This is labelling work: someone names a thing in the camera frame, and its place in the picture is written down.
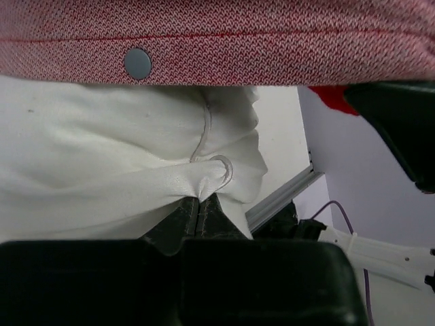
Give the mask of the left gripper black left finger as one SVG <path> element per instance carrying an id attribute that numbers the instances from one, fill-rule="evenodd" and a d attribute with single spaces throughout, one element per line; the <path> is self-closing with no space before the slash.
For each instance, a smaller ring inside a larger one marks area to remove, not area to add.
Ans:
<path id="1" fill-rule="evenodd" d="M 2 325 L 178 325 L 177 253 L 199 203 L 181 200 L 134 240 L 1 245 Z"/>

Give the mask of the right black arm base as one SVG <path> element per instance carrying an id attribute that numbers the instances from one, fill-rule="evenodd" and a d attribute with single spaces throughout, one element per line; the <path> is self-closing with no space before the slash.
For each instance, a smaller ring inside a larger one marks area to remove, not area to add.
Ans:
<path id="1" fill-rule="evenodd" d="M 269 221 L 260 226 L 254 233 L 255 239 L 274 238 L 285 239 L 293 238 L 298 225 L 298 215 L 296 206 L 290 202 Z"/>

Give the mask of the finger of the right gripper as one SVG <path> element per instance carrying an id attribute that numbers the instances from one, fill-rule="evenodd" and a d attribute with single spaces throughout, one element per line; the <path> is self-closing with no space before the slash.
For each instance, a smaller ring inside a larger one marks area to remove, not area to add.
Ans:
<path id="1" fill-rule="evenodd" d="M 355 84 L 345 100 L 377 131 L 416 188 L 434 193 L 434 82 Z"/>

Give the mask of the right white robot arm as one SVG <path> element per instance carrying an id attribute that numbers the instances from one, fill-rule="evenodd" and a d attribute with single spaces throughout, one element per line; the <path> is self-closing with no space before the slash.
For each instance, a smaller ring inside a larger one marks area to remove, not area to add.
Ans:
<path id="1" fill-rule="evenodd" d="M 321 233 L 357 268 L 434 291 L 434 83 L 354 84 L 338 97 L 354 114 L 300 89 L 313 167 L 354 229 Z"/>

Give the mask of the white pillow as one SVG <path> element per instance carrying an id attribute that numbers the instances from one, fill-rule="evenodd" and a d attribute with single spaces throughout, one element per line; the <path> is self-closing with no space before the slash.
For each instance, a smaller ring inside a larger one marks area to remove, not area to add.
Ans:
<path id="1" fill-rule="evenodd" d="M 1 240 L 138 238 L 185 197 L 243 207 L 267 172 L 250 87 L 1 78 Z"/>

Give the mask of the red cartoon print pillowcase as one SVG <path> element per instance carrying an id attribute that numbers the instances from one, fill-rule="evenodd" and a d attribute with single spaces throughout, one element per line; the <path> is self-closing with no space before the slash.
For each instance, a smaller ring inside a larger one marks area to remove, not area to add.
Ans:
<path id="1" fill-rule="evenodd" d="M 308 86 L 434 78 L 433 1 L 2 1 L 1 73 L 79 84 Z"/>

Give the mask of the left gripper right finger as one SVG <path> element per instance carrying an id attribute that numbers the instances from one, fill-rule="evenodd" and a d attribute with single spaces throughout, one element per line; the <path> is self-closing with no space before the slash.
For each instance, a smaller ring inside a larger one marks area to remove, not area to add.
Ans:
<path id="1" fill-rule="evenodd" d="M 335 244 L 245 239 L 215 196 L 184 198 L 183 325 L 365 325 L 353 268 Z"/>

